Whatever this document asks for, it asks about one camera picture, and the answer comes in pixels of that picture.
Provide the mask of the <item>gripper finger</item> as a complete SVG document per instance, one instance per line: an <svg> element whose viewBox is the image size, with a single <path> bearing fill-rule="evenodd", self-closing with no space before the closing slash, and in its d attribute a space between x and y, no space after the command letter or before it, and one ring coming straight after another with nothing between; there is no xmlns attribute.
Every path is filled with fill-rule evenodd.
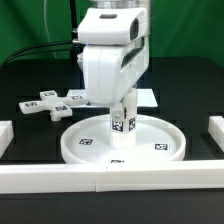
<svg viewBox="0 0 224 224"><path fill-rule="evenodd" d="M111 109L111 128L116 132L123 132L125 124L125 109L122 103Z"/></svg>

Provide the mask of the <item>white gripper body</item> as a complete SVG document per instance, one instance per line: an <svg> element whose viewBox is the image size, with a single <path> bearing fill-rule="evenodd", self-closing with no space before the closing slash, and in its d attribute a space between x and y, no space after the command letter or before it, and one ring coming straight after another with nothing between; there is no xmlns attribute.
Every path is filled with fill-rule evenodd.
<svg viewBox="0 0 224 224"><path fill-rule="evenodd" d="M149 64L149 17L143 7L90 8L78 27L90 103L111 106L121 101Z"/></svg>

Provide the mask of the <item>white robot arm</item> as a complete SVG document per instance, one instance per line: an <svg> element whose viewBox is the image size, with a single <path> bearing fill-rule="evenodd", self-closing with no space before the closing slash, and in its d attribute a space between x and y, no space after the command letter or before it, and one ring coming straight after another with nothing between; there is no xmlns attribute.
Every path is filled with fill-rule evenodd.
<svg viewBox="0 0 224 224"><path fill-rule="evenodd" d="M84 45L78 62L90 104L108 107L111 129L135 128L136 111L125 97L149 65L149 0L90 0L78 27Z"/></svg>

